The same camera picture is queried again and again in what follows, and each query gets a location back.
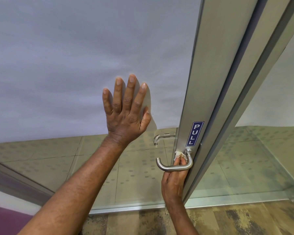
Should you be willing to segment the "white tissue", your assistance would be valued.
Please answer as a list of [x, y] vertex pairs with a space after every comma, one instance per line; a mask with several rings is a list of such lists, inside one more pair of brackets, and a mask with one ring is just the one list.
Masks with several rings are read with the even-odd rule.
[[186, 163], [188, 163], [187, 156], [184, 153], [180, 152], [180, 151], [175, 151], [175, 155], [174, 155], [174, 159], [173, 160], [175, 161], [176, 158], [184, 158], [184, 160], [186, 161]]

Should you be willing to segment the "person's left hand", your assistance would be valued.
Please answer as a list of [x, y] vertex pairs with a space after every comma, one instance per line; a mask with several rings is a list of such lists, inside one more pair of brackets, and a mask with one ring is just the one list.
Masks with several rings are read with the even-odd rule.
[[110, 116], [106, 115], [108, 135], [102, 146], [112, 146], [125, 149], [132, 141], [137, 139], [143, 132], [139, 131], [139, 125], [143, 116], [141, 110], [145, 99], [148, 86], [142, 83], [136, 96], [133, 95], [131, 110], [123, 110], [123, 90], [124, 81], [118, 77], [115, 80], [112, 98], [113, 112]]

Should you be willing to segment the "frosted glass door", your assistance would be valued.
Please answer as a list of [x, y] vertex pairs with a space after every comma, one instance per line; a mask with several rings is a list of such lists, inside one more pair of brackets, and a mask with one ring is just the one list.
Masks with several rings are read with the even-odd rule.
[[202, 0], [0, 0], [0, 207], [42, 204], [107, 135], [102, 90], [136, 75], [151, 123], [113, 167], [93, 210], [164, 207]]

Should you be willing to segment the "person's left forearm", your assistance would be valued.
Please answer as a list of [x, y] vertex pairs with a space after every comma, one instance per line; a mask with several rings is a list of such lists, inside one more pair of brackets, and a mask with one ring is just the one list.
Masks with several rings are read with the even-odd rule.
[[17, 235], [77, 235], [120, 155], [136, 138], [108, 134]]

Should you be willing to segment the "person's right forearm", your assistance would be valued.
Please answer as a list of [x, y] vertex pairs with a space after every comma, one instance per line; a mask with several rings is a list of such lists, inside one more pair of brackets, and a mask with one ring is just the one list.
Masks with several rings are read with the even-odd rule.
[[165, 201], [177, 235], [199, 235], [180, 200]]

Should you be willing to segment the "grey metal door frame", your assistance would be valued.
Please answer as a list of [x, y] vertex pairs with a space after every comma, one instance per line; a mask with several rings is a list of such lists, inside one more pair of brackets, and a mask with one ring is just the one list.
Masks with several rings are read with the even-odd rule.
[[[294, 0], [202, 0], [192, 64], [173, 150], [192, 149], [188, 201], [294, 35]], [[186, 147], [192, 123], [204, 121]]]

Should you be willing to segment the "person's right hand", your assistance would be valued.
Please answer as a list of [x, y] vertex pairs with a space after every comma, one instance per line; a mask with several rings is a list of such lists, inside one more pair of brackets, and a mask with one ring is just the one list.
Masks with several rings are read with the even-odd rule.
[[182, 203], [183, 187], [188, 170], [164, 172], [161, 193], [167, 208]]

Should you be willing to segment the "blue door label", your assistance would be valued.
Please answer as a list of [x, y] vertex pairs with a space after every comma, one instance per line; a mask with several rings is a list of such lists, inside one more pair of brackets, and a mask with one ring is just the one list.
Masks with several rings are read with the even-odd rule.
[[204, 121], [200, 122], [193, 122], [192, 128], [188, 137], [188, 140], [186, 142], [186, 147], [192, 147], [196, 144], [197, 139], [199, 137], [200, 131], [203, 127]]

